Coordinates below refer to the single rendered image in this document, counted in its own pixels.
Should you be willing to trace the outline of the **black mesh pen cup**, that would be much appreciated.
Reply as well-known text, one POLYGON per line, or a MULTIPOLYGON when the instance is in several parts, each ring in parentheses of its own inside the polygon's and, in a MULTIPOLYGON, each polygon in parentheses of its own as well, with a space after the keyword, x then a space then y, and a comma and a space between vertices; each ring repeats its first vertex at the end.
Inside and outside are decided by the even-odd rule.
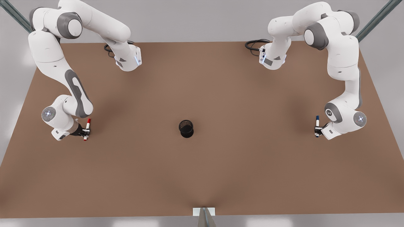
POLYGON ((190 120, 183 120, 179 124, 179 130, 184 138, 190 138, 193 133, 193 123, 190 120))

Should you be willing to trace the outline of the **silver frame post with foot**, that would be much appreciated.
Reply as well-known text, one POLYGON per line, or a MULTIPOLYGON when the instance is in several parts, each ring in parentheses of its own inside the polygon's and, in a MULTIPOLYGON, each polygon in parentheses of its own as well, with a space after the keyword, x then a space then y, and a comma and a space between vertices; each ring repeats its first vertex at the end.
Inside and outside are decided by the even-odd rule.
POLYGON ((193 208, 193 216, 198 216, 197 227, 217 227, 213 217, 215 208, 193 208))

